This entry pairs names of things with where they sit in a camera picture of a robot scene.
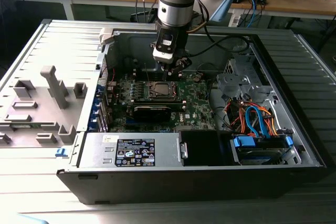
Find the metal table surface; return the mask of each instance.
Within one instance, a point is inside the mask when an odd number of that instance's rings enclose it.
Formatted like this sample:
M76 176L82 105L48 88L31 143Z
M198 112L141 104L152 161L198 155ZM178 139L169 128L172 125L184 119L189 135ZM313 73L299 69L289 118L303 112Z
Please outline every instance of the metal table surface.
M3 77L1 90L28 59L33 68L41 60L39 57L63 54L69 44L75 48L68 52L69 59L79 57L84 60L83 56L89 55L94 60L99 51L93 51L88 45L98 46L100 29L115 26L118 23L43 22ZM309 45L289 30L219 27L209 30L258 34L313 126L336 157L336 124L324 125L323 121L332 119L336 122L335 77ZM34 55L37 49L49 47L53 49L52 55ZM4 113L0 107L0 116ZM83 205L55 175L57 168L68 162L66 158L55 158L56 149L0 148L1 210L28 214L49 223L307 223L336 220L335 175L273 200Z

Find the blue clip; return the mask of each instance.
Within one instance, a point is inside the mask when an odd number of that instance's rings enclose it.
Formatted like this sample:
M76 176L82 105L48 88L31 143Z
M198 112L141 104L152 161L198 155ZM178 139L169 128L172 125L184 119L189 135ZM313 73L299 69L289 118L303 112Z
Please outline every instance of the blue clip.
M237 136L233 139L235 147L255 147L256 143L254 142L253 137L251 136Z
M290 136L286 136L286 142L289 145L289 147L293 146L293 140Z
M250 116L249 116L249 111L251 109L254 109L256 112L257 112L257 115L259 117L259 125L260 125L260 129L261 129L261 132L262 134L266 137L266 138L271 138L271 136L268 134L268 131L267 131L267 128L265 127L264 125L264 120L263 120L263 117L262 117L262 113L261 111L255 107L255 106L250 106L247 108L246 110L246 113L245 113L245 118L246 118L246 124L247 124L247 127L249 127L251 129L251 131L253 131L254 134L256 134L256 137L259 137L259 134L258 132L251 126L251 122L250 122Z
M67 156L68 154L65 148L58 148L55 153L55 157L67 157Z

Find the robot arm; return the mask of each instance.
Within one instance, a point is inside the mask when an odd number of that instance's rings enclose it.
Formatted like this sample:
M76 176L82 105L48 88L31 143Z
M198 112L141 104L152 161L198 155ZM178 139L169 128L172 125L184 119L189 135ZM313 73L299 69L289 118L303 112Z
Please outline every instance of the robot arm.
M159 0L153 58L170 74L191 64L185 45L188 34L191 33L194 2L195 0Z

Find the gray ribbed surface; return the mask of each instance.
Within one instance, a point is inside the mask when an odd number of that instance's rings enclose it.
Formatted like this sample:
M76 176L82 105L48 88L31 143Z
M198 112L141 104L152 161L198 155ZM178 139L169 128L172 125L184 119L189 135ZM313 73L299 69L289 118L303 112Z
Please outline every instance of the gray ribbed surface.
M280 73L336 161L336 136L332 134L336 130L335 81L290 31L288 38L290 46L274 45L273 40L261 36Z

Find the warning label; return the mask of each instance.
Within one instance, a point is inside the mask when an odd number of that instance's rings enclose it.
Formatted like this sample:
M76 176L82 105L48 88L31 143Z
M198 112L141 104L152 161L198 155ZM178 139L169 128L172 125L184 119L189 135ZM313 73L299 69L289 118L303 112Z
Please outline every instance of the warning label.
M155 166L154 139L118 139L116 166Z

